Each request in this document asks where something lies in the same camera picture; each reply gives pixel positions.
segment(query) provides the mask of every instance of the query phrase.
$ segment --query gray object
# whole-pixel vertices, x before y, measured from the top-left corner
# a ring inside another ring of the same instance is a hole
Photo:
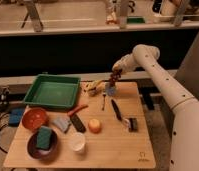
[[[62,132],[66,133],[71,125],[71,121],[67,117],[58,117],[53,120],[53,124],[56,125]]]

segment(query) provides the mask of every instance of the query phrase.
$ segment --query black object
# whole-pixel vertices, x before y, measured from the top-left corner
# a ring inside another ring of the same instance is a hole
[[[155,0],[152,7],[153,12],[158,13],[160,11],[161,4],[162,4],[162,0]]]
[[[70,116],[70,120],[78,132],[84,133],[86,131],[85,126],[76,113]]]
[[[119,110],[119,108],[118,108],[116,102],[115,102],[113,99],[111,99],[111,104],[112,104],[113,109],[114,109],[114,111],[115,111],[115,113],[116,113],[117,119],[118,119],[119,121],[122,121],[121,112],[120,112],[120,110]]]
[[[153,100],[150,96],[150,90],[149,88],[140,88],[140,93],[142,94],[143,100],[145,104],[147,105],[149,110],[154,110],[154,104]]]
[[[137,132],[138,126],[137,126],[137,119],[136,118],[128,118],[130,122],[129,131],[130,132]]]

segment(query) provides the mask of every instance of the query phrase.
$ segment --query wooden table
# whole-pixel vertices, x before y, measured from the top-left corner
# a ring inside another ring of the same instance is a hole
[[[154,168],[155,158],[148,134],[145,116],[143,113],[137,84],[135,82],[117,83],[117,93],[113,97],[106,96],[105,110],[102,111],[102,88],[94,97],[85,93],[86,83],[81,83],[81,91],[78,104],[88,104],[88,108],[77,114],[87,128],[86,153],[78,155],[68,147],[69,136],[75,132],[73,126],[67,134],[49,123],[49,126],[58,135],[56,153],[47,160],[35,160],[27,153],[27,142],[32,133],[26,130],[20,123],[9,152],[4,161],[4,168]],[[138,132],[129,132],[124,125],[116,119],[111,105],[114,99],[119,106],[123,117],[136,117]],[[47,111],[50,121],[58,116],[65,116],[65,112]],[[93,134],[87,124],[92,118],[99,119],[102,123],[102,131]]]

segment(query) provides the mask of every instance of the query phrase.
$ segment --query green sponge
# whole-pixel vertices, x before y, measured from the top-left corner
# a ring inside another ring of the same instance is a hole
[[[48,150],[50,146],[52,130],[49,127],[41,126],[37,134],[36,148]]]

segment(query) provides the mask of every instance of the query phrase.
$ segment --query blue sponge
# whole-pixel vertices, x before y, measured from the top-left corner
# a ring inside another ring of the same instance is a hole
[[[24,113],[24,108],[13,109],[9,115],[9,126],[18,126]]]

